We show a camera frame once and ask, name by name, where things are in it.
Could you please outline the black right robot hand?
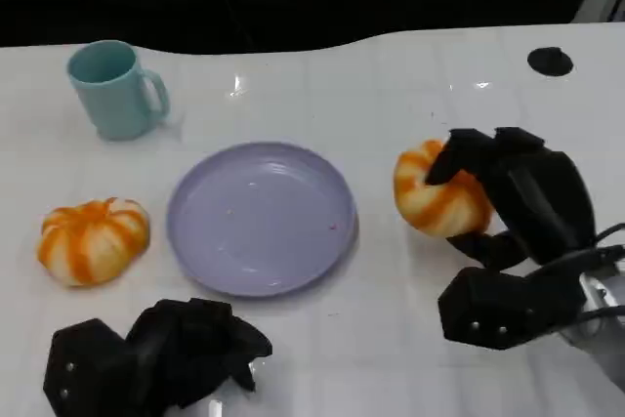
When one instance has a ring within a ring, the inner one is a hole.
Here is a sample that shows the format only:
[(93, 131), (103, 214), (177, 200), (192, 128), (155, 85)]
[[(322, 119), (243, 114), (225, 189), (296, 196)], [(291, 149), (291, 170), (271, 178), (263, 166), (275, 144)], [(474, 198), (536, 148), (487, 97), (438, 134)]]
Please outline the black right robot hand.
[(499, 127), (493, 136), (453, 129), (426, 182), (448, 183), (462, 171), (477, 179), (506, 228), (448, 241), (486, 268), (503, 271), (526, 259), (544, 266), (596, 245), (586, 185), (573, 161), (543, 139), (519, 127)]

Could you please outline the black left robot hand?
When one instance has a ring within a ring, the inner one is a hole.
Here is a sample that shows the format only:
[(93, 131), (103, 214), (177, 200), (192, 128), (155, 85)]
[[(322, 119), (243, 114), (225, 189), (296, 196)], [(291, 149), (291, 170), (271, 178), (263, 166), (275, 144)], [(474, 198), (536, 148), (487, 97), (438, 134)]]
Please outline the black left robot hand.
[(229, 379), (253, 393), (250, 363), (272, 355), (268, 337), (230, 304), (199, 298), (158, 301), (140, 314), (126, 343), (138, 359), (134, 397), (142, 416), (185, 409)]

